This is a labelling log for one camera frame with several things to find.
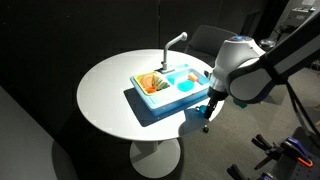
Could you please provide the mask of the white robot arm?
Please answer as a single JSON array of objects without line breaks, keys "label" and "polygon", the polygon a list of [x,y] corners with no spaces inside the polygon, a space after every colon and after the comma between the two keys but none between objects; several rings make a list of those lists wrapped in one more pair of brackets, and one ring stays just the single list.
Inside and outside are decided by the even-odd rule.
[{"label": "white robot arm", "polygon": [[208,75],[209,103],[204,117],[210,118],[217,103],[227,96],[248,104],[262,101],[274,86],[284,84],[319,56],[319,10],[268,52],[247,36],[224,41]]}]

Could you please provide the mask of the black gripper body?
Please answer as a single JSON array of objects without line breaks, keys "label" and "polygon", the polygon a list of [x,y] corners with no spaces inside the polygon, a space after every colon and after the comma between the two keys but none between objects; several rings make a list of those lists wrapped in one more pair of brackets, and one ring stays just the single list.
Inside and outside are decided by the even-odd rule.
[{"label": "black gripper body", "polygon": [[217,103],[219,101],[225,100],[228,96],[228,94],[226,92],[220,92],[220,91],[217,91],[213,88],[208,89],[207,95],[210,98],[209,103],[207,105],[207,110],[209,112],[213,112]]}]

